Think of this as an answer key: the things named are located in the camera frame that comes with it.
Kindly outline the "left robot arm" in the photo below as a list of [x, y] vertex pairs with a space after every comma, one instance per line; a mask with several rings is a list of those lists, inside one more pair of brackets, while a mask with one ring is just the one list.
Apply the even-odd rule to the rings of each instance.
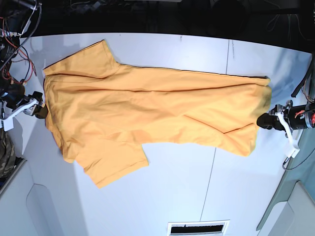
[[294, 130], [313, 129], [315, 127], [315, 100], [307, 91], [308, 85], [315, 79], [315, 56], [312, 55], [307, 72], [298, 86], [291, 94], [295, 98], [302, 92], [307, 100], [305, 105], [294, 106], [293, 101], [287, 101], [286, 105], [277, 104], [268, 113], [262, 114], [257, 119], [257, 125], [263, 129], [285, 131], [286, 137], [294, 142], [292, 132]]

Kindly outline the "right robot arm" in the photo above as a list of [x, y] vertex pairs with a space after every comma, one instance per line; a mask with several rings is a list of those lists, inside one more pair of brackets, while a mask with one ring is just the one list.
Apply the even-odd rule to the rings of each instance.
[[[32, 75], [36, 75], [33, 61], [24, 44], [38, 28], [42, 15], [39, 0], [2, 0], [0, 2], [0, 103], [12, 110], [1, 119], [11, 118], [23, 112], [38, 119], [45, 119], [48, 109], [43, 102], [43, 94], [35, 91], [25, 95], [25, 85]], [[9, 70], [14, 58], [28, 63], [28, 70], [22, 79], [14, 78]]]

